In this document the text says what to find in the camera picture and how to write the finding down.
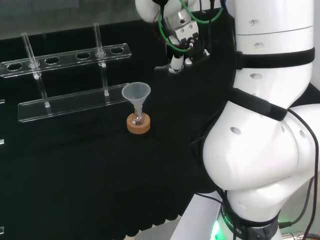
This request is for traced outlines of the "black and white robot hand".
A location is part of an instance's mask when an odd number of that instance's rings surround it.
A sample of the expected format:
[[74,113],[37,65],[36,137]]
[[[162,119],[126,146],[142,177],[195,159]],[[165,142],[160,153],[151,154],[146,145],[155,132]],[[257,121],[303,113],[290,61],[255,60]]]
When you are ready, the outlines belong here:
[[156,66],[155,71],[167,71],[170,75],[176,75],[185,68],[191,68],[196,64],[205,61],[210,53],[200,37],[199,27],[196,21],[192,20],[179,27],[168,27],[166,35],[163,27],[160,27],[162,37],[165,37],[165,51],[168,63]]

